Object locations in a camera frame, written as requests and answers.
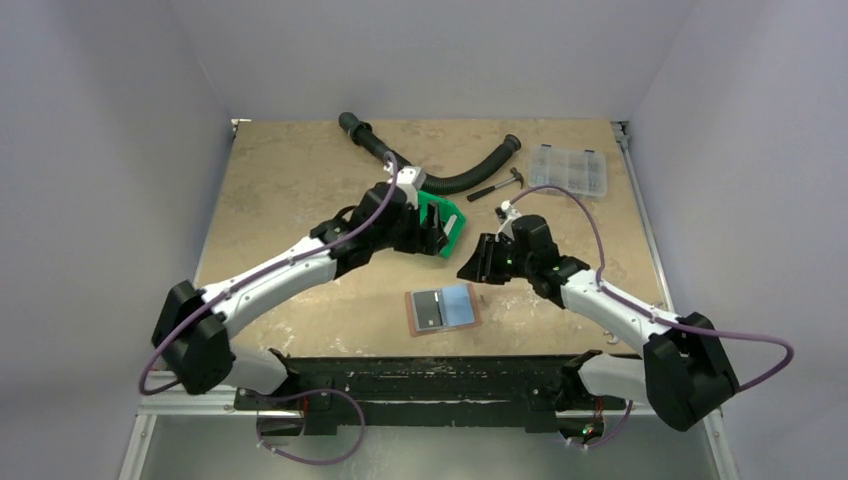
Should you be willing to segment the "green plastic bin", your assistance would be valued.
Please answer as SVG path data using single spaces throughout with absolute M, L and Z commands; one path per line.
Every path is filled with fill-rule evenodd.
M 444 223 L 444 231 L 447 237 L 447 243 L 441 249 L 439 255 L 442 258 L 449 258 L 452 255 L 461 236 L 461 232 L 466 224 L 465 215 L 451 200 L 424 191 L 418 192 L 418 204 L 420 207 L 420 223 L 422 225 L 426 223 L 427 206 L 429 204 L 436 205 L 440 220 Z

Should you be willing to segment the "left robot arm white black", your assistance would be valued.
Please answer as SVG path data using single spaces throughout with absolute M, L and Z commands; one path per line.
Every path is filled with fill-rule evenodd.
M 188 280 L 171 287 L 151 336 L 154 356 L 174 374 L 171 384 L 190 395 L 229 385 L 287 408 L 297 399 L 298 382 L 282 354 L 238 349 L 232 339 L 292 297 L 367 265 L 378 251 L 439 255 L 455 225 L 437 203 L 419 203 L 415 193 L 377 183 L 358 204 L 278 256 L 205 287 Z

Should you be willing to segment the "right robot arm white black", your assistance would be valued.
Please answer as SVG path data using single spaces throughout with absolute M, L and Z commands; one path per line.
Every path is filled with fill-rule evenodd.
M 524 279 L 541 298 L 593 321 L 634 350 L 635 358 L 588 351 L 566 363 L 556 396 L 564 407 L 617 397 L 646 403 L 666 425 L 687 431 L 741 390 L 707 317 L 681 317 L 605 286 L 586 262 L 560 253 L 539 215 L 482 234 L 457 276 L 491 285 Z

